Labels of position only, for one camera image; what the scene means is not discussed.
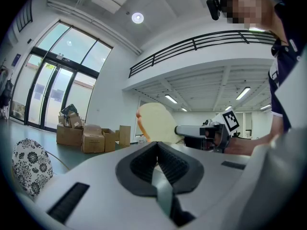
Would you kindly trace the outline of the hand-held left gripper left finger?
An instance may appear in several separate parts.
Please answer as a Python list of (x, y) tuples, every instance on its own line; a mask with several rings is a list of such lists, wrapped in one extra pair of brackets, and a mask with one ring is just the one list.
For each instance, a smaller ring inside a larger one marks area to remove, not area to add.
[(151, 142), (121, 159), (116, 165), (119, 183), (133, 195), (157, 196), (157, 189), (152, 185), (157, 154), (158, 144)]

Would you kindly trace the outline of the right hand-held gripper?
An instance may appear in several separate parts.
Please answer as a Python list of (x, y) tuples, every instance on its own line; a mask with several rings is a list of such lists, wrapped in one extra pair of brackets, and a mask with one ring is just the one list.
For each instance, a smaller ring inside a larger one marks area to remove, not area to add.
[(240, 124), (232, 108), (208, 119), (202, 126), (176, 126), (175, 133), (184, 136), (187, 147), (224, 153), (231, 136)]

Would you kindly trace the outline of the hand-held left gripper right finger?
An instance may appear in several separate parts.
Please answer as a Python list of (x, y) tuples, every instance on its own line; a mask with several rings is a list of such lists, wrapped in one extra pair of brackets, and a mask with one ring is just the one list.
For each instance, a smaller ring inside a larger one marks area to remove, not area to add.
[(196, 189), (204, 176), (204, 166), (197, 159), (171, 146), (157, 142), (157, 162), (173, 193), (190, 193)]

